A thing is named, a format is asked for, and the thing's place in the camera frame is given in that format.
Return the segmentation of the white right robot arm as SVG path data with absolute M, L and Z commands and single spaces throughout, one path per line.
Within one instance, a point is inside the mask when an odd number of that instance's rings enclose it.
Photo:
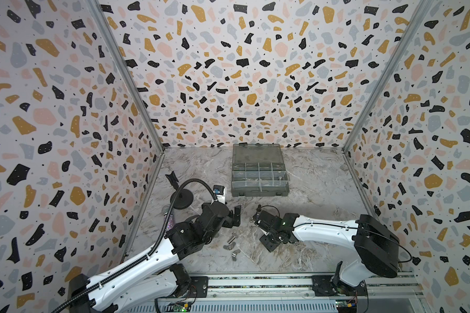
M 332 283 L 351 288 L 373 276 L 393 279 L 398 276 L 400 240 L 370 215 L 356 220 L 322 220 L 297 213 L 282 218 L 258 209 L 251 222 L 262 230 L 260 242 L 269 252 L 279 245 L 317 242 L 350 250 L 338 263 Z

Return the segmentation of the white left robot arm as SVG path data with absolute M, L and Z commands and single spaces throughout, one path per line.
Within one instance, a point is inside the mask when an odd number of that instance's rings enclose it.
M 181 260 L 210 244 L 221 228 L 239 227 L 241 213 L 241 206 L 206 202 L 199 216 L 176 223 L 156 248 L 104 273 L 76 276 L 69 283 L 69 312 L 124 312 L 153 299 L 198 295 Z

